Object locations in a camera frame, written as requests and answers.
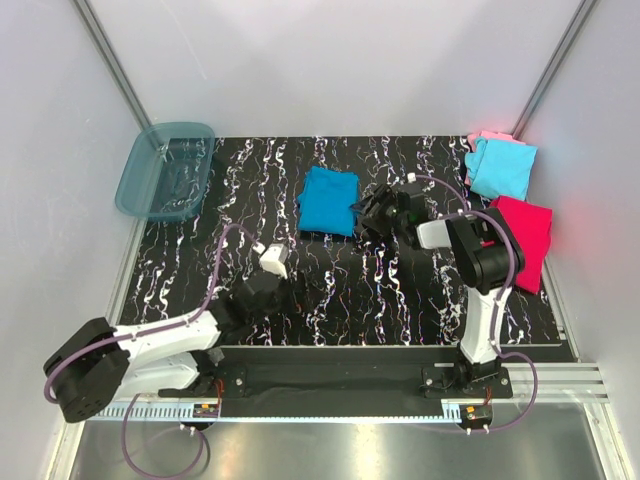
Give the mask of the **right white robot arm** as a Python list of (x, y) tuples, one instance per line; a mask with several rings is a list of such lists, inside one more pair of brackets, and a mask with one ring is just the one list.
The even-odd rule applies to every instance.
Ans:
[(350, 207), (356, 231), (374, 239), (401, 237), (414, 249), (449, 248), (467, 289), (467, 316), (451, 367), (424, 375), (426, 394), (460, 392), (484, 396), (499, 381), (505, 355), (499, 346), (502, 318), (524, 253), (496, 208), (436, 218), (415, 182), (380, 185)]

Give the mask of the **blue t shirt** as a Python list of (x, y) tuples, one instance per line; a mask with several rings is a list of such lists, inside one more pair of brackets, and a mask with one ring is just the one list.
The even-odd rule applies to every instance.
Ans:
[(313, 166), (298, 196), (298, 228), (303, 232), (352, 237), (356, 214), (351, 207), (359, 201), (359, 177)]

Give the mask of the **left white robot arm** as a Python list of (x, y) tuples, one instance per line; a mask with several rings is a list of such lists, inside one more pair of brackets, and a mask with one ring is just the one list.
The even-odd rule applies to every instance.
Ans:
[(44, 363), (44, 395), (64, 419), (79, 423), (136, 394), (189, 397), (215, 386), (216, 348), (236, 345), (269, 316), (308, 305), (302, 274), (259, 271), (204, 309), (145, 325), (82, 325)]

